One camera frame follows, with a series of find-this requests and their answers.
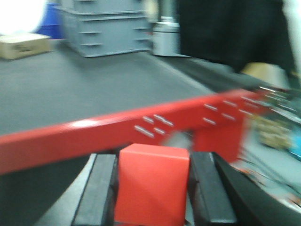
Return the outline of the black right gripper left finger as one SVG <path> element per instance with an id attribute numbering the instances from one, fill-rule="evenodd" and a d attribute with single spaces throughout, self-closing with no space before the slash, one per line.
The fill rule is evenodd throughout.
<path id="1" fill-rule="evenodd" d="M 112 226 L 118 194 L 118 158 L 98 154 L 80 197 L 73 226 Z"/>

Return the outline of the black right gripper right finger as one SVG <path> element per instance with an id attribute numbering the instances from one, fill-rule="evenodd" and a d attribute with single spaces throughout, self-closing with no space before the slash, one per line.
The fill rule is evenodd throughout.
<path id="1" fill-rule="evenodd" d="M 213 152 L 192 152 L 188 195 L 196 226 L 299 226 L 301 215 Z"/>

